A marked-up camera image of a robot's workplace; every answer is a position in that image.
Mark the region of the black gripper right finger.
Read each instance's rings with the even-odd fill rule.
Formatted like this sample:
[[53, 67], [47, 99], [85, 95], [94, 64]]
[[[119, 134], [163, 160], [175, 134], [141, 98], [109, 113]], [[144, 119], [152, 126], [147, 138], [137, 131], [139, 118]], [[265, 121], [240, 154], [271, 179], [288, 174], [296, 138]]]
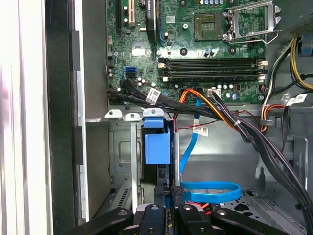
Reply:
[[210, 215], [184, 202], [184, 189], [171, 187], [176, 235], [286, 235], [287, 233], [248, 216], [218, 207]]

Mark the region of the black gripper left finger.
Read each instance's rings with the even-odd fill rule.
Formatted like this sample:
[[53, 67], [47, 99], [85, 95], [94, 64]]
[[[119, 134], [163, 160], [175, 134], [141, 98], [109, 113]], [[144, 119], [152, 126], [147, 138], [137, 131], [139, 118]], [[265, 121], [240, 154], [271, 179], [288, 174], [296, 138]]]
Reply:
[[165, 235], [166, 196], [169, 188], [154, 188], [155, 202], [141, 204], [135, 212], [116, 208], [66, 232], [67, 235]]

